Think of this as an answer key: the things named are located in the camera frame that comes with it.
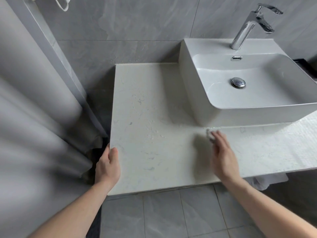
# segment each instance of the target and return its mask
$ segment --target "faucet body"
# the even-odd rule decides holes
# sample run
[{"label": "faucet body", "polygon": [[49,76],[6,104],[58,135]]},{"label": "faucet body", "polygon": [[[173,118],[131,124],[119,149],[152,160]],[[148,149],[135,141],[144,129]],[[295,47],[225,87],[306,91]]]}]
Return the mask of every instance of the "faucet body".
[{"label": "faucet body", "polygon": [[254,25],[257,23],[262,27],[264,32],[266,32],[268,34],[274,32],[274,29],[271,27],[271,25],[268,24],[264,20],[263,14],[260,12],[260,9],[262,7],[267,7],[276,14],[283,14],[283,12],[280,11],[279,9],[277,9],[276,7],[273,7],[270,5],[261,4],[261,3],[259,3],[258,5],[259,5],[259,7],[256,9],[256,11],[250,12],[247,19],[243,23],[240,31],[238,32],[238,34],[236,35],[236,37],[233,39],[232,43],[230,44],[230,47],[232,49],[239,50],[241,48],[243,42],[245,41],[245,39],[247,38],[247,36],[251,32]]}]

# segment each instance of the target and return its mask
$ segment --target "white cord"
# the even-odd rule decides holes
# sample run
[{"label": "white cord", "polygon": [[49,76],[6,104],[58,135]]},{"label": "white cord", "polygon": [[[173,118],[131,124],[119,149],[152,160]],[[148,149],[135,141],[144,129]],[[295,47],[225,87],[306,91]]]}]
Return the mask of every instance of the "white cord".
[{"label": "white cord", "polygon": [[68,3],[70,2],[70,0],[65,0],[66,3],[67,3],[67,6],[65,7],[65,9],[61,7],[61,5],[60,5],[60,3],[58,2],[58,0],[55,0],[55,1],[57,2],[58,6],[59,6],[64,12],[68,10]]}]

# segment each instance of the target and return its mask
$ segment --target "drain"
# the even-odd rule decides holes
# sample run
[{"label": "drain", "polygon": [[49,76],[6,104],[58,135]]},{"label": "drain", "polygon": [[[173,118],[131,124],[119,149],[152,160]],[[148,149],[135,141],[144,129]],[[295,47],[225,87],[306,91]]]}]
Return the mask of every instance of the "drain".
[{"label": "drain", "polygon": [[245,87],[245,81],[242,78],[234,77],[230,80],[230,84],[235,88],[244,88]]}]

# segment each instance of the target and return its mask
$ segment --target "sink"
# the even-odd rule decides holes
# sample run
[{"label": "sink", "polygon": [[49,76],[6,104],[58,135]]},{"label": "sink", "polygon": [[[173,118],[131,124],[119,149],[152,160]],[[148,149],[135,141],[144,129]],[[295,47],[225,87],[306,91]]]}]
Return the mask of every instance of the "sink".
[{"label": "sink", "polygon": [[[317,84],[273,39],[184,39],[179,68],[197,123],[230,127],[295,122],[317,110]],[[231,84],[232,78],[245,87]]]}]

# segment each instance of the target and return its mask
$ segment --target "white cloth under countertop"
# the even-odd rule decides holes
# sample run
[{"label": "white cloth under countertop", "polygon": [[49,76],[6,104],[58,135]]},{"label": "white cloth under countertop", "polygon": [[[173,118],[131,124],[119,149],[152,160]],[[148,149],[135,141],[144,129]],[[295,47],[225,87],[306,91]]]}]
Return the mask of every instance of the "white cloth under countertop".
[{"label": "white cloth under countertop", "polygon": [[286,173],[269,174],[256,177],[248,177],[245,180],[257,190],[265,190],[270,184],[288,181]]}]

